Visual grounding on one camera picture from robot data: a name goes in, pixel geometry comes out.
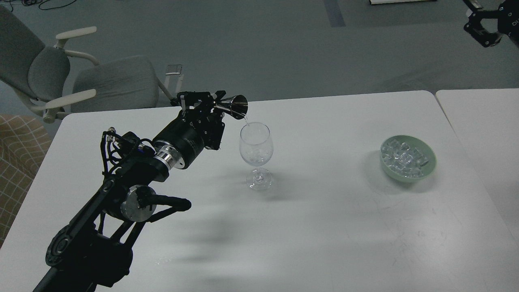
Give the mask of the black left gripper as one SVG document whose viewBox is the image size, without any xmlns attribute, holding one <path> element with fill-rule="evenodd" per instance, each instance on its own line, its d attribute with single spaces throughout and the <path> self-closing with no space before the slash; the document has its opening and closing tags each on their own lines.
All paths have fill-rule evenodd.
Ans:
<svg viewBox="0 0 519 292">
<path fill-rule="evenodd" d="M 170 122 L 152 141 L 157 155 L 163 153 L 169 168 L 187 169 L 203 149 L 219 150 L 225 124 L 221 110 L 203 113 L 215 107 L 209 91 L 181 91 L 170 99 L 179 107 L 177 118 Z"/>
</svg>

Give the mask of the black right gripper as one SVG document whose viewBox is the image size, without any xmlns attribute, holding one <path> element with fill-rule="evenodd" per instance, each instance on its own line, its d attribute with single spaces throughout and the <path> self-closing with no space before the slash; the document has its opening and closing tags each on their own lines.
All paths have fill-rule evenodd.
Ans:
<svg viewBox="0 0 519 292">
<path fill-rule="evenodd" d="M 519 1 L 505 0 L 498 11 L 481 11 L 482 4 L 478 0 L 463 0 L 470 9 L 467 11 L 468 22 L 463 29 L 481 46 L 487 48 L 498 45 L 502 36 L 506 35 L 514 45 L 519 44 Z M 482 25 L 482 19 L 498 19 L 498 32 L 489 32 Z"/>
</svg>

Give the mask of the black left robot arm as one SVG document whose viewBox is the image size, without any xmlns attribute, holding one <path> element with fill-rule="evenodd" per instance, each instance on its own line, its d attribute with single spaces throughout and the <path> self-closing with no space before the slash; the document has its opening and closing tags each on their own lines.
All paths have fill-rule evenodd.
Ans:
<svg viewBox="0 0 519 292">
<path fill-rule="evenodd" d="M 176 169 L 187 169 L 203 149 L 218 150 L 225 124 L 220 108 L 226 91 L 183 91 L 172 106 L 178 116 L 154 139 L 132 132 L 104 131 L 100 148 L 103 183 L 50 242 L 50 267 L 36 292 L 94 292 L 112 287 L 129 274 L 132 247 L 146 223 L 191 208 L 185 198 L 158 195 L 152 182 L 163 182 Z"/>
</svg>

